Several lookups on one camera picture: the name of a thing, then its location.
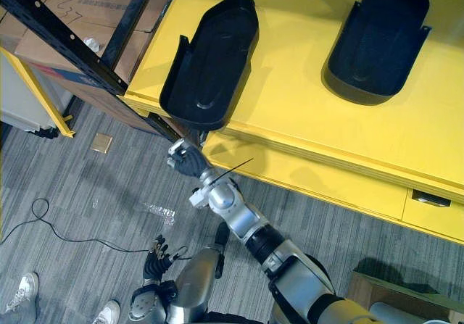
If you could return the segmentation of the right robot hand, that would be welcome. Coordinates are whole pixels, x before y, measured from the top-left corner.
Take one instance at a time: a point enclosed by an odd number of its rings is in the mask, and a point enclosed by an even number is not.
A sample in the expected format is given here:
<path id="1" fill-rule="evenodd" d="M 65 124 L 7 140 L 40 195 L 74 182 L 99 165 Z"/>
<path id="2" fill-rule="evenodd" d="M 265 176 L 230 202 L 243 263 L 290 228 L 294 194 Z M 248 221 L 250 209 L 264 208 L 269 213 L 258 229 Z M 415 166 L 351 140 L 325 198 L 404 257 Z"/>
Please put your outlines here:
<path id="1" fill-rule="evenodd" d="M 180 174 L 200 178 L 212 167 L 207 158 L 185 138 L 177 140 L 167 151 L 167 164 Z"/>

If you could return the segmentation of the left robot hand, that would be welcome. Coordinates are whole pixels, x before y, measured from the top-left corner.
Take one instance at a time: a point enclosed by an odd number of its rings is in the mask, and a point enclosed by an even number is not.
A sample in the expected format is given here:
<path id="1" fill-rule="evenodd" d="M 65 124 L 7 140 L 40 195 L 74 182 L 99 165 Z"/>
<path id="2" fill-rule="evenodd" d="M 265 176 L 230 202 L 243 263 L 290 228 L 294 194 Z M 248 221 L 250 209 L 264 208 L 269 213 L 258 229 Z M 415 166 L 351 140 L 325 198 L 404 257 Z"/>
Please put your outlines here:
<path id="1" fill-rule="evenodd" d="M 167 253 L 168 244 L 166 238 L 159 234 L 147 254 L 144 267 L 143 267 L 143 279 L 144 280 L 156 280 L 161 281 L 164 273 L 168 271 L 170 266 L 177 259 L 181 258 L 187 251 L 187 246 L 181 246 L 175 249 L 172 254 Z"/>

